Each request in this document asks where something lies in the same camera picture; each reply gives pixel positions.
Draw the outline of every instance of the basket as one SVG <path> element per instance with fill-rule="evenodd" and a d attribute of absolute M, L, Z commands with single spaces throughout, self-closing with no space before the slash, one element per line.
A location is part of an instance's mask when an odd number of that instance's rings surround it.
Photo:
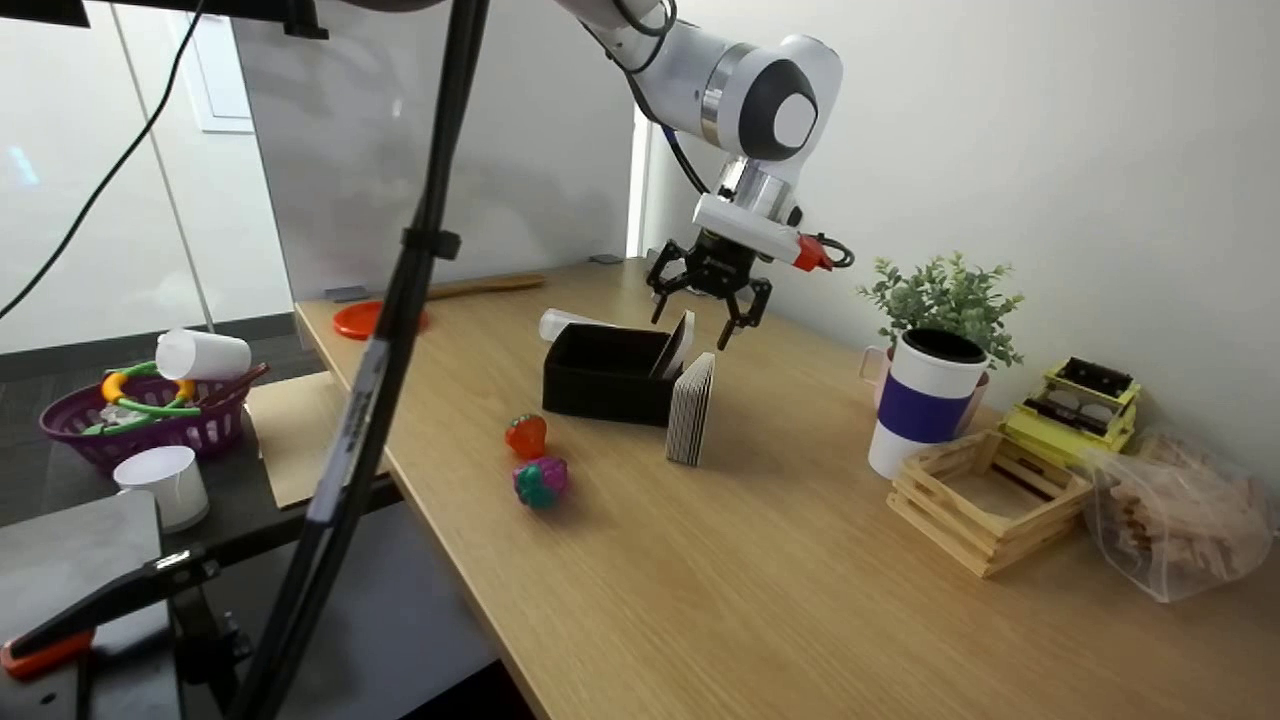
<path fill-rule="evenodd" d="M 890 508 L 960 562 L 995 576 L 1068 535 L 1091 484 L 999 427 L 941 445 L 893 476 Z"/>
<path fill-rule="evenodd" d="M 202 459 L 217 459 L 232 453 L 246 435 L 246 395 L 247 389 L 267 373 L 267 363 L 257 363 L 254 373 L 237 380 L 207 380 L 198 384 L 198 406 L 202 415 L 173 415 L 156 423 L 142 423 L 130 431 L 108 431 L 108 435 L 84 435 L 105 412 L 105 393 L 102 384 L 64 395 L 40 412 L 40 431 L 49 441 L 62 441 L 78 450 L 89 466 L 102 471 L 113 471 L 124 458 L 156 450 L 156 445 L 187 445 Z M 169 406 L 173 384 L 162 377 L 133 377 L 130 395 L 143 406 Z"/>

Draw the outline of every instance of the green plant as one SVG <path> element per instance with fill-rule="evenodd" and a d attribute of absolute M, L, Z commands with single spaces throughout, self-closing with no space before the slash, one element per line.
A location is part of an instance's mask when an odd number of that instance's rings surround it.
<path fill-rule="evenodd" d="M 1011 276 L 1011 264 L 974 268 L 960 253 L 936 256 L 913 271 L 893 259 L 877 259 L 877 285 L 868 297 L 890 317 L 880 338 L 907 330 L 945 330 L 987 354 L 992 363 L 1020 363 L 1006 317 L 1023 303 L 1018 293 L 999 293 L 999 280 Z"/>

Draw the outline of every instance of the black box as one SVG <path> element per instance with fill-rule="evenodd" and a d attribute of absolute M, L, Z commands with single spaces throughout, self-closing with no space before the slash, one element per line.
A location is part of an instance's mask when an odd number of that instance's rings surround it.
<path fill-rule="evenodd" d="M 663 427 L 678 384 L 652 373 L 663 350 L 669 333 L 569 324 L 545 362 L 545 410 Z"/>

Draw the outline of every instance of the plastic bag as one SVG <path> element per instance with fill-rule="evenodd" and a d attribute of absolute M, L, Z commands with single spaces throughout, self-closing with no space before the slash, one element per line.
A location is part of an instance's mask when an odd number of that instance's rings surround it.
<path fill-rule="evenodd" d="M 1091 479 L 1091 545 L 1160 604 L 1245 582 L 1273 552 L 1265 487 L 1172 431 L 1146 435 Z"/>

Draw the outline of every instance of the potted plant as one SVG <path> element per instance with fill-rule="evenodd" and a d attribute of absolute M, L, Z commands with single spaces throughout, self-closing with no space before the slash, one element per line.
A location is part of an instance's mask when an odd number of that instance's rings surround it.
<path fill-rule="evenodd" d="M 960 253 L 920 268 L 877 259 L 868 297 L 883 312 L 893 370 L 883 377 L 873 468 L 893 476 L 913 453 L 945 445 L 965 427 L 987 370 L 1020 363 L 1006 317 L 1023 297 L 1006 293 L 1010 264 L 968 264 Z"/>

